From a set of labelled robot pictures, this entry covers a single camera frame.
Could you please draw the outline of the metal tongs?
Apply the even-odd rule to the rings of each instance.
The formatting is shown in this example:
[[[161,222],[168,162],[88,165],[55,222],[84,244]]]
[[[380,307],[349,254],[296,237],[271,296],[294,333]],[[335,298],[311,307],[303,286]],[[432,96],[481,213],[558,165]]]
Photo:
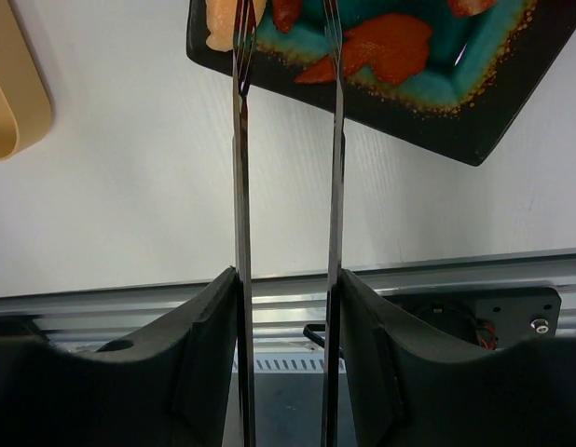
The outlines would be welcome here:
[[[345,182],[344,67],[342,26],[336,1],[323,3],[324,32],[336,81],[333,129],[333,160],[330,209],[330,237],[325,311],[325,341],[322,399],[322,446],[337,445],[338,373],[342,241]],[[254,3],[239,1],[233,29],[233,184],[235,222],[235,264],[238,275],[238,372],[242,438],[245,446],[256,445],[254,406],[253,294],[251,271],[250,195],[248,159],[248,92],[256,47]]]

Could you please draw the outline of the pale orange food piece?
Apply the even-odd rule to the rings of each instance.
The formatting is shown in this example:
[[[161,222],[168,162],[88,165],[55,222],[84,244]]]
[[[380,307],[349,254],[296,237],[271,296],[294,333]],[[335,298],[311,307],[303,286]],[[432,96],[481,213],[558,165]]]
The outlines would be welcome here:
[[[236,6],[236,0],[206,1],[206,25],[210,33],[206,45],[210,49],[219,52],[232,50]]]

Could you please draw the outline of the dark red chicken wing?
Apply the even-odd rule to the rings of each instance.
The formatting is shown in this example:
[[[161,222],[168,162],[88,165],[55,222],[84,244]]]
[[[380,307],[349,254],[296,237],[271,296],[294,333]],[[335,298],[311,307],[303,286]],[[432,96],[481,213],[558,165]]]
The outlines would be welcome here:
[[[291,32],[299,19],[303,7],[302,0],[272,0],[272,20],[278,31]]]

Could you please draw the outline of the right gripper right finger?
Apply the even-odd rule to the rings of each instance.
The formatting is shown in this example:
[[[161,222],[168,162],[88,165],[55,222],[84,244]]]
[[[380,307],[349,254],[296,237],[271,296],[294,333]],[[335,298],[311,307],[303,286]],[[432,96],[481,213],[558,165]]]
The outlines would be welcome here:
[[[361,446],[576,446],[576,338],[496,352],[340,280],[341,346]]]

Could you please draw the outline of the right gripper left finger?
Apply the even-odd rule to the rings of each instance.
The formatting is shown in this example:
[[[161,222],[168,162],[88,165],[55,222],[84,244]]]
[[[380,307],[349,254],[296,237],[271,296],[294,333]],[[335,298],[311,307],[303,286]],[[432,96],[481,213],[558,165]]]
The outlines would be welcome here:
[[[0,337],[0,446],[218,446],[237,275],[95,352]]]

